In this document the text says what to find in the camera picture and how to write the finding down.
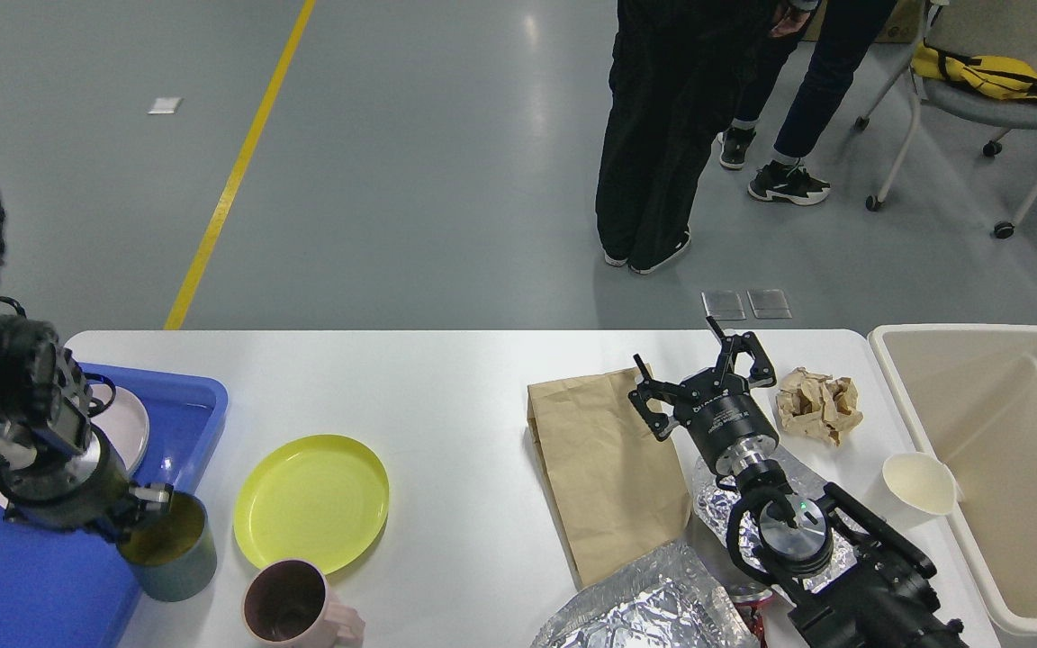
yellow floor line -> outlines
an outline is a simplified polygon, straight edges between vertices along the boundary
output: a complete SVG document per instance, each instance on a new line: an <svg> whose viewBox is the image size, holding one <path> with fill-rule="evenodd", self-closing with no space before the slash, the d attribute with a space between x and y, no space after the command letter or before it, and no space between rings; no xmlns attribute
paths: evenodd
<svg viewBox="0 0 1037 648"><path fill-rule="evenodd" d="M187 319L187 311L190 310L190 303L195 299L195 291L198 290L198 283L202 280L202 274L206 272L206 263L211 261L211 254L215 253L215 244L218 243L219 234L222 233L222 225L227 221L227 214L230 206L234 204L235 194L239 193L239 186L243 184L243 176L250 166L250 159L255 154L255 146L258 145L258 137L262 135L262 129L267 125L267 119L271 116L271 108L275 106L275 98L279 95L280 87L283 87L283 79L287 77L287 68L290 66L290 59L299 49L299 41L306 28L306 21L310 20L310 12L314 10L314 0L305 0L304 7L299 11L299 20L290 30L290 37L287 46L283 48L283 55L279 57L279 64L275 66L275 74L271 77L271 85L267 86L267 93L262 95L262 103L255 111L255 121L250 124L247 132L247 139L243 141L243 147L239 150L239 159L235 160L234 167L230 169L230 176L227 177L227 185L219 196L219 204L215 206L215 213L211 216L211 222L206 225L206 233L202 234L202 240L198 243L198 250L194 252L194 259L190 262L190 270L181 280L178 288L178 295L174 299L174 306L170 308L170 315L166 318L164 329L176 331L181 328L181 323Z"/></svg>

human hand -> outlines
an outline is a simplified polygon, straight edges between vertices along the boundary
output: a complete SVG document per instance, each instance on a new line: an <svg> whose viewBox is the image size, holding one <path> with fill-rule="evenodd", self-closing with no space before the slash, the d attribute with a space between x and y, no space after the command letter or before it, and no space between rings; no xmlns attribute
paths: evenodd
<svg viewBox="0 0 1037 648"><path fill-rule="evenodd" d="M789 36L791 33L795 33L807 24L807 20L810 18L810 11L804 11L802 9L791 7L787 0L782 0L781 3L775 7L775 26L770 29L767 36L770 37L783 37Z"/></svg>

mug handle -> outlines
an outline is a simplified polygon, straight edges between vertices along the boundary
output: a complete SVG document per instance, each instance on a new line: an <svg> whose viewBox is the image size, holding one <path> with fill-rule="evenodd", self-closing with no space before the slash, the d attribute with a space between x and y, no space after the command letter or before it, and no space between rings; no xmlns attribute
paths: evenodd
<svg viewBox="0 0 1037 648"><path fill-rule="evenodd" d="M366 628L366 622L364 622L354 608L339 603L338 599L333 596L333 593L328 599L326 614L323 618L330 623L338 625L338 640L345 641L348 645L362 645L363 630Z"/></svg>

white plate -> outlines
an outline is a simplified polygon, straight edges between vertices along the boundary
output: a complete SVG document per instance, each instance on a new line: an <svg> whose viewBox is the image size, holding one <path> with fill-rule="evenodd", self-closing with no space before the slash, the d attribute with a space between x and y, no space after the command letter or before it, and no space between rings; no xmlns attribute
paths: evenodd
<svg viewBox="0 0 1037 648"><path fill-rule="evenodd" d="M151 431L151 420L146 415L146 408L137 395L118 387L114 402L106 412L94 416L91 423L99 426L111 440L111 446L119 452L122 463L127 467L127 476L135 474L146 454L146 444ZM91 386L94 397L106 401L110 398L107 386ZM0 506L7 508L7 498L0 491Z"/></svg>

chair seat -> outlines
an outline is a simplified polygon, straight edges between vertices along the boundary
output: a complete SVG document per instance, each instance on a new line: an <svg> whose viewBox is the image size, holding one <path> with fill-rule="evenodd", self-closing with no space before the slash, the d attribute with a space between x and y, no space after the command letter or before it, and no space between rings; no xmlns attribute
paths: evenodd
<svg viewBox="0 0 1037 648"><path fill-rule="evenodd" d="M988 126L1037 131L1037 106L1034 104L984 97L936 79L922 81L927 103L940 110Z"/></svg>

